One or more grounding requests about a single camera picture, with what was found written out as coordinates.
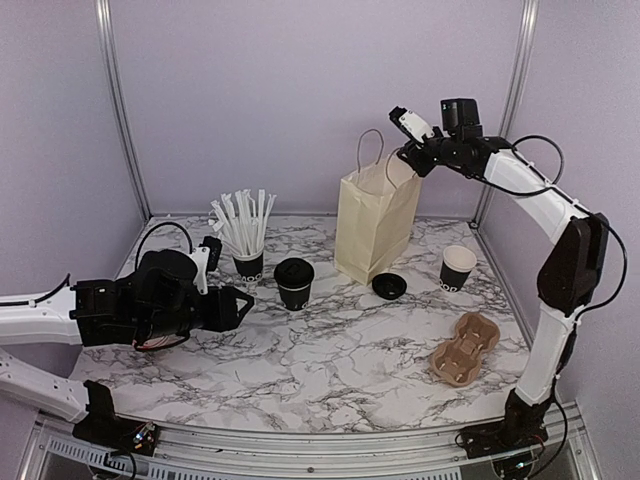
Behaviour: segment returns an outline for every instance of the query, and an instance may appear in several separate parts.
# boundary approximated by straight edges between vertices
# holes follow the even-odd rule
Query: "beige paper bag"
[[[394,152],[341,180],[335,251],[339,271],[368,285],[405,250],[422,185],[414,173]]]

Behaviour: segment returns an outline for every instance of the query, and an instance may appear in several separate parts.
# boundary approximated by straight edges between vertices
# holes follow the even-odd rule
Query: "lavender wall panel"
[[[379,128],[387,151],[404,142],[387,117],[394,106],[439,124],[441,99],[472,96],[497,131],[522,4],[162,0],[112,9],[154,211],[206,212],[222,192],[264,186],[280,195],[279,211],[335,212],[359,134]],[[423,189],[422,213],[471,217],[480,187],[443,170]]]
[[[110,105],[92,2],[0,4],[0,292],[114,275],[142,227]],[[77,350],[13,347],[68,374]],[[0,478],[35,411],[0,396]]]
[[[567,168],[561,186],[589,208],[604,212],[629,249],[630,275],[623,293],[610,307],[586,316],[563,379],[565,398],[577,398],[607,479],[640,478],[638,25],[640,5],[634,2],[544,2],[513,131],[514,139],[541,133],[562,145]],[[523,150],[552,176],[556,166],[550,149]],[[496,197],[484,232],[535,326],[535,276],[551,246],[503,195]],[[620,266],[612,239],[596,299],[614,289]]]

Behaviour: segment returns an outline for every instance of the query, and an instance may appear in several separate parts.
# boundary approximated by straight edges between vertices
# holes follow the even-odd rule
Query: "black paper cup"
[[[478,263],[475,253],[461,245],[451,245],[444,249],[440,269],[440,288],[445,292],[459,291]]]
[[[311,264],[301,258],[287,258],[278,264],[273,276],[287,310],[298,311],[307,306],[314,274]]]
[[[264,251],[245,257],[233,257],[233,263],[236,264],[236,270],[238,270],[243,282],[258,282],[262,279]]]

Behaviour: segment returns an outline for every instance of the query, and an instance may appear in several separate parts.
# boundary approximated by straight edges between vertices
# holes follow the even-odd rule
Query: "marble table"
[[[171,220],[183,224],[194,243],[211,234],[205,217]],[[335,225],[332,217],[270,220],[265,278],[248,289],[256,306],[237,330],[196,331],[187,343],[156,353],[87,348],[72,378],[109,386],[122,414],[236,430],[380,432],[502,415],[528,350],[467,224],[416,220],[407,250],[390,269],[408,283],[407,293],[394,302],[333,268]],[[478,256],[458,293],[438,284],[441,252],[451,244],[466,245]],[[185,245],[180,232],[163,228],[146,247]],[[290,256],[309,260],[316,271],[311,301],[301,312],[282,306],[272,276],[275,265]],[[133,255],[122,274],[131,271],[132,260]],[[227,252],[209,283],[246,290]],[[478,379],[456,389],[429,371],[428,357],[469,311],[496,322],[501,339]]]

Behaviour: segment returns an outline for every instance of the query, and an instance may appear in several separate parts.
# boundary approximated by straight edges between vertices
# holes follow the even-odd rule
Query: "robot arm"
[[[600,280],[606,219],[553,185],[504,138],[484,136],[475,100],[443,100],[441,109],[449,137],[404,108],[390,112],[391,121],[409,137],[398,157],[422,177],[443,165],[512,193],[554,245],[538,274],[540,320],[531,354],[507,399],[505,418],[461,431],[468,457],[476,458],[532,445],[534,435],[547,439],[543,419],[556,377],[573,349],[576,319]],[[423,131],[433,135],[414,135]]]
[[[0,345],[113,343],[151,351],[150,340],[176,336],[182,343],[194,328],[222,332],[238,327],[253,297],[234,287],[207,286],[222,244],[212,237],[190,255],[147,252],[129,276],[61,285],[43,296],[0,298]],[[238,309],[237,300],[245,305]],[[153,452],[144,422],[115,414],[109,389],[68,380],[32,367],[0,349],[0,391],[75,423],[74,436],[137,453]],[[145,435],[140,439],[140,432]]]

